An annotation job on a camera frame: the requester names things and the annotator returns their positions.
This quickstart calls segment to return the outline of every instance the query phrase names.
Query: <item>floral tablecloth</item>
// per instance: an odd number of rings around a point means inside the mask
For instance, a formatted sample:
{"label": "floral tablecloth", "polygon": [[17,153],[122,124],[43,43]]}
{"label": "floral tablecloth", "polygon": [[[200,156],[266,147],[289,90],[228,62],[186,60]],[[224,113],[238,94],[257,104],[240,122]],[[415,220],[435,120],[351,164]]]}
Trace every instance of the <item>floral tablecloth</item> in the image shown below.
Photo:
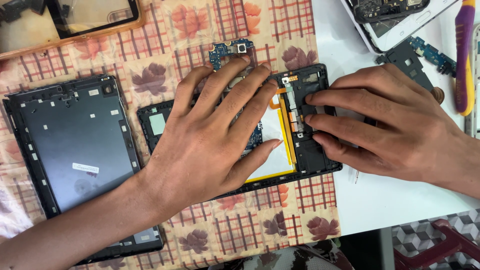
{"label": "floral tablecloth", "polygon": [[[213,43],[248,38],[255,45],[252,67],[269,61],[272,73],[318,63],[310,0],[143,4],[147,22],[141,28],[0,62],[0,94],[93,74],[114,75],[146,163],[150,156],[136,110],[173,99],[177,83],[208,62]],[[114,17],[121,18],[122,12]],[[1,242],[45,215],[3,107],[0,112]],[[340,235],[332,175],[193,205],[161,227],[166,239],[162,251],[75,269],[196,269]]]}

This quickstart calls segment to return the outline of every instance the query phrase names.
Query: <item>geometric floor tile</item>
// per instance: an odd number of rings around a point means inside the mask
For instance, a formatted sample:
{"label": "geometric floor tile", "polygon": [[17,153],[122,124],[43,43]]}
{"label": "geometric floor tile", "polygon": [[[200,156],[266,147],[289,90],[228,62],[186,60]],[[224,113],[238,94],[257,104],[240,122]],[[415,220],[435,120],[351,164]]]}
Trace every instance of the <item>geometric floor tile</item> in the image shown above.
{"label": "geometric floor tile", "polygon": [[[448,220],[450,225],[468,240],[480,245],[480,209],[415,221],[392,227],[394,248],[407,257],[413,257],[445,239],[445,235],[431,225],[438,219]],[[459,270],[480,263],[461,252],[430,265],[427,270]]]}

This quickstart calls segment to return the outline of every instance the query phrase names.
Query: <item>clothing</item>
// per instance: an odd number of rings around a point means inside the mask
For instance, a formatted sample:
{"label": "clothing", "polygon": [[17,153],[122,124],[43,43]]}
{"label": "clothing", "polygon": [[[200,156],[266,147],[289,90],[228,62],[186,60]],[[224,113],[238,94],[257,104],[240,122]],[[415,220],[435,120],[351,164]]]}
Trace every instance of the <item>clothing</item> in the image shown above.
{"label": "clothing", "polygon": [[241,258],[208,270],[354,270],[331,240],[271,251]]}

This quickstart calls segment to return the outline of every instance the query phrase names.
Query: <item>white table surface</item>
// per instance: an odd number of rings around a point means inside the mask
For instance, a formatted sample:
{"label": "white table surface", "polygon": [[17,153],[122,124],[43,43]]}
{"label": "white table surface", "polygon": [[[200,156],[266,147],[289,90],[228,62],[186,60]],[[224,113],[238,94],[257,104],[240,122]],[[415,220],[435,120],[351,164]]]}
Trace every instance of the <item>white table surface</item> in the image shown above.
{"label": "white table surface", "polygon": [[[320,62],[327,66],[330,83],[360,68],[376,65],[373,62],[376,56],[368,51],[340,1],[312,1],[318,55]],[[455,17],[460,6],[461,1],[414,36],[421,37],[455,60]],[[433,86],[445,92],[442,108],[463,130],[464,118],[456,112],[453,102],[454,80],[438,73],[437,67],[424,58],[421,61]],[[363,121],[351,111],[337,108],[337,113]],[[347,165],[334,173],[342,235],[480,208],[480,200],[426,183],[360,173],[358,183],[354,184],[355,173]]]}

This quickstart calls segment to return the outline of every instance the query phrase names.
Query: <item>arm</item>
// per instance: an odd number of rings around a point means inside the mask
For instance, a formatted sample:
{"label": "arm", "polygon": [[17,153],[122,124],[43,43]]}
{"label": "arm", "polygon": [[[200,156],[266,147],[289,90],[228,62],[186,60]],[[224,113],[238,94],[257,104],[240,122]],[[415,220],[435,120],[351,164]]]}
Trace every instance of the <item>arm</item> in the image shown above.
{"label": "arm", "polygon": [[349,117],[307,116],[327,156],[361,172],[423,181],[480,198],[480,140],[462,132],[432,95],[394,65],[361,69],[329,90],[307,97],[312,105],[354,110],[378,121],[369,126]]}
{"label": "arm", "polygon": [[[211,64],[193,69],[177,87],[165,132],[146,167],[111,192],[0,244],[0,270],[66,269],[192,204],[239,188],[281,143],[266,141],[238,161],[277,89],[271,81],[255,94],[270,74],[268,63],[236,84],[214,110],[229,81],[249,63],[248,57],[233,59],[216,73]],[[207,76],[191,108],[193,91]]]}

